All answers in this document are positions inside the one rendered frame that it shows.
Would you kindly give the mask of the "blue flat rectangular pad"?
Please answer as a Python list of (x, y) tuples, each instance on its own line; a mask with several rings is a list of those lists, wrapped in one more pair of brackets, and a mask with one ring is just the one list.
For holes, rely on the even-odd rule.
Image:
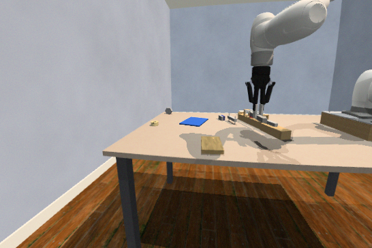
[(208, 119), (205, 118), (198, 118), (198, 117), (189, 117), (188, 119), (180, 122), (180, 125), (190, 125), (190, 126), (196, 126), (199, 127), (203, 123), (205, 123)]

